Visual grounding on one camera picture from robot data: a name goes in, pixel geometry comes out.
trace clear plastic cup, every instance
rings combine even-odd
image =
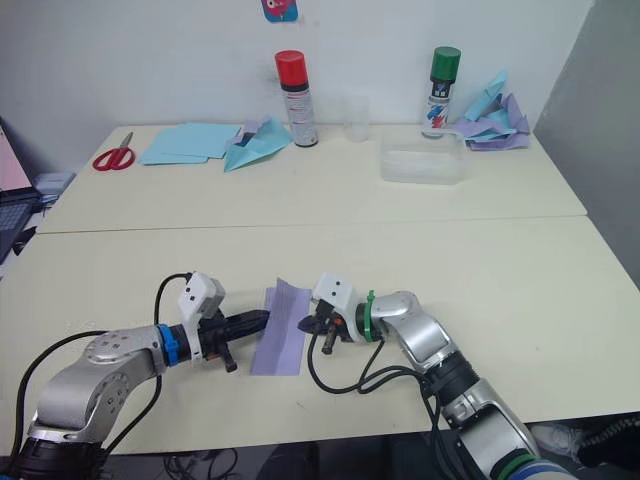
[[[351,142],[369,138],[369,98],[365,95],[345,95],[342,99],[344,134]]]

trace blue ring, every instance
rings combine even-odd
[[[173,367],[178,364],[178,342],[173,335],[171,335],[171,330],[165,324],[158,325],[158,330],[160,330],[160,335],[162,335],[162,340],[164,340],[164,351],[167,352],[167,357],[169,358],[169,366]]]

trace green cap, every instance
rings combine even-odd
[[[455,81],[462,52],[453,47],[438,47],[433,51],[431,79]]]

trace transparent plastic container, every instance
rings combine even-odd
[[[380,146],[380,171],[389,182],[454,185],[464,176],[465,144],[459,132],[433,129],[416,134],[385,134]]]

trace white table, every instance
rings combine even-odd
[[[0,431],[26,365],[72,332],[152,322],[158,283],[197,269],[227,290],[227,314],[260,307],[281,276],[312,287],[324,270],[364,293],[415,292],[476,370],[525,421],[638,410],[640,294],[586,217],[338,226],[139,230],[37,235],[0,282]],[[177,289],[161,321],[178,321]],[[26,411],[83,342],[38,370]],[[208,449],[427,430],[416,386],[400,379],[371,395],[333,396],[310,379],[251,377],[253,339],[233,343],[239,370],[184,364],[118,451]],[[359,374],[371,346],[338,344],[318,370],[333,385]],[[404,362],[389,344],[376,364]],[[148,401],[126,404],[114,432]],[[11,435],[0,436],[0,454]]]
[[[133,131],[138,155],[165,127],[121,127],[96,155]],[[383,132],[418,126],[385,126]],[[378,141],[350,143],[341,127],[321,127],[313,148],[290,145],[272,159],[223,173],[223,161],[80,172],[40,232],[254,225],[397,223],[425,220],[558,217],[586,211],[532,136],[529,149],[469,153],[455,187],[382,180]]]

